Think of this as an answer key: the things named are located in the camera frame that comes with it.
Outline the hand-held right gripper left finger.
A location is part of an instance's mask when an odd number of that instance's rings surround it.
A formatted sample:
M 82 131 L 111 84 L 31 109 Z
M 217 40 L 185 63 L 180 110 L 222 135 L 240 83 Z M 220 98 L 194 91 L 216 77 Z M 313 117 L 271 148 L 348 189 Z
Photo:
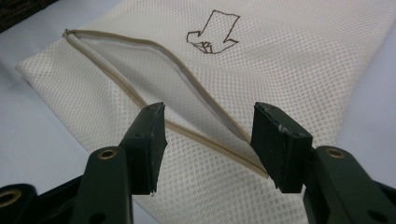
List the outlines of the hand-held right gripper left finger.
M 145 106 L 118 146 L 90 155 L 70 224 L 133 224 L 132 197 L 157 191 L 167 146 L 164 110 L 163 103 Z

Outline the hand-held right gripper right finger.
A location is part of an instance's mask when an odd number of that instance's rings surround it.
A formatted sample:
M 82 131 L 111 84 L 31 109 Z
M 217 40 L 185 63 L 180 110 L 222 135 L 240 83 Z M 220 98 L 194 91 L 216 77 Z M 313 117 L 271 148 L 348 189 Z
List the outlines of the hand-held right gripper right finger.
M 349 152 L 312 147 L 280 108 L 258 102 L 250 145 L 283 193 L 302 193 L 309 224 L 396 224 L 396 189 L 374 181 Z

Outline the white mesh laundry bag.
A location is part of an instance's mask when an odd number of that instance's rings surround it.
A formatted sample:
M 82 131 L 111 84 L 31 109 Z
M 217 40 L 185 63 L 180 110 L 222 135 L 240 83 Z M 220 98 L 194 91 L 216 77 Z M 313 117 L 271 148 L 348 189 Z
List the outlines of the white mesh laundry bag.
M 333 144 L 394 22 L 396 0 L 122 0 L 17 68 L 88 151 L 164 103 L 158 188 L 138 198 L 162 224 L 307 224 L 250 146 L 254 105 Z

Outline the dark woven fabric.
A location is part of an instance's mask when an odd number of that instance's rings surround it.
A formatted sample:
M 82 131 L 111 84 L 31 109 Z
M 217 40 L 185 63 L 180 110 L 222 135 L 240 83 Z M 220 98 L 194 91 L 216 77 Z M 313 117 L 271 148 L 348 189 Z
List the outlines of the dark woven fabric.
M 0 34 L 58 0 L 0 0 Z

